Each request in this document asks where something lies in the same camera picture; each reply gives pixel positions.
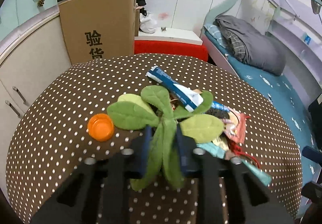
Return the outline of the blue white snack wrapper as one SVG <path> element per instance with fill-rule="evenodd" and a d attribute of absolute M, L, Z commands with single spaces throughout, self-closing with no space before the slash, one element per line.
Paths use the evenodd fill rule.
<path fill-rule="evenodd" d="M 201 94 L 179 84 L 156 65 L 150 68 L 146 73 L 146 76 L 158 82 L 174 94 L 180 100 L 183 107 L 189 112 L 193 112 L 204 102 Z"/>

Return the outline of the large cardboard box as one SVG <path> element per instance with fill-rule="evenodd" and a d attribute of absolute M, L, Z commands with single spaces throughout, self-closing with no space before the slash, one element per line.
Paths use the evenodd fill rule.
<path fill-rule="evenodd" d="M 58 7 L 72 64 L 134 54 L 136 0 L 66 0 Z"/>

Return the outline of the orange bottle cap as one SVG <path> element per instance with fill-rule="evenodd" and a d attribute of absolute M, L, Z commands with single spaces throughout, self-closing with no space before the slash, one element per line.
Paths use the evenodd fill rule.
<path fill-rule="evenodd" d="M 90 137 L 99 142 L 111 139 L 114 134 L 114 124 L 107 114 L 96 114 L 90 118 L 87 131 Z"/>

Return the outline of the grey folded quilt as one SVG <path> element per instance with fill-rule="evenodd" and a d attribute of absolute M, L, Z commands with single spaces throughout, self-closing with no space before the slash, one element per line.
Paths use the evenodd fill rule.
<path fill-rule="evenodd" d="M 220 15 L 215 23 L 238 61 L 276 76 L 282 74 L 286 64 L 284 44 L 231 15 Z"/>

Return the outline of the brown polka dot tablecloth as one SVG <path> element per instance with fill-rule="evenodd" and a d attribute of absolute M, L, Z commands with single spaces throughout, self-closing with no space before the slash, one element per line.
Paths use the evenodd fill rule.
<path fill-rule="evenodd" d="M 140 135 L 115 130 L 97 142 L 87 122 L 122 94 L 139 94 L 159 66 L 180 84 L 211 92 L 215 101 L 248 116 L 242 150 L 255 157 L 272 182 L 270 191 L 292 217 L 302 188 L 300 151 L 286 122 L 270 101 L 249 84 L 207 62 L 175 55 L 134 55 L 73 65 L 57 77 L 28 109 L 11 139 L 6 182 L 9 201 L 22 222 L 44 204 L 85 158 L 111 157 Z"/>

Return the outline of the teal quilted bed mattress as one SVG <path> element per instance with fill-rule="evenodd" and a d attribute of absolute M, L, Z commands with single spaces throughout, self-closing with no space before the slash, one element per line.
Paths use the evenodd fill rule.
<path fill-rule="evenodd" d="M 271 177 L 273 193 L 292 217 L 300 219 L 310 206 L 301 189 L 308 182 L 316 182 L 321 171 L 319 164 L 302 155 L 305 146 L 318 149 L 308 112 L 284 75 L 239 62 L 213 33 L 214 29 L 205 28 L 202 38 L 211 56 L 217 53 L 223 57 L 213 57 L 214 63 L 229 63 L 245 82 L 239 99 L 228 100 L 250 115 L 243 149 L 258 159 L 262 171 Z"/>

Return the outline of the white plastic bag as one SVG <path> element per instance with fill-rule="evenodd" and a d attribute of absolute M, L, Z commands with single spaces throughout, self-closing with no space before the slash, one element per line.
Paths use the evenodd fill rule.
<path fill-rule="evenodd" d="M 153 34 L 156 32 L 158 27 L 158 22 L 154 18 L 151 12 L 147 12 L 146 15 L 140 13 L 140 25 L 139 28 L 142 32 L 147 34 Z"/>

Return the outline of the red covered bench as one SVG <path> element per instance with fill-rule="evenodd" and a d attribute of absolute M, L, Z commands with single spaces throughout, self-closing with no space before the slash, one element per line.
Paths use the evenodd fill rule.
<path fill-rule="evenodd" d="M 134 53 L 181 55 L 208 61 L 208 51 L 193 31 L 166 27 L 158 27 L 152 34 L 140 31 L 135 37 Z"/>

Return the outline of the green plush leaf toy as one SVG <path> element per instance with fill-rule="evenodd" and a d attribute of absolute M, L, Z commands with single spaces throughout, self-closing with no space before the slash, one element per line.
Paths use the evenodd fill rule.
<path fill-rule="evenodd" d="M 211 92 L 201 93 L 202 104 L 189 112 L 183 106 L 172 107 L 169 91 L 162 86 L 146 86 L 140 95 L 124 94 L 107 107 L 107 114 L 114 125 L 122 130 L 155 128 L 149 144 L 147 172 L 142 179 L 130 181 L 132 189 L 139 191 L 154 182 L 160 171 L 174 189 L 180 189 L 184 176 L 180 170 L 179 152 L 175 150 L 175 133 L 180 127 L 183 134 L 196 143 L 211 142 L 224 131 L 224 123 L 208 115 L 213 102 Z"/>

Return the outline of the pink red snack wrapper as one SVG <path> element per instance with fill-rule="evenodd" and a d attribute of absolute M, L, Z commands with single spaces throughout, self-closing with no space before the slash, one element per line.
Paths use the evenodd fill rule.
<path fill-rule="evenodd" d="M 215 116 L 224 123 L 223 132 L 230 141 L 237 144 L 244 143 L 246 138 L 246 120 L 249 116 L 215 101 L 210 109 L 206 111 L 206 114 Z"/>

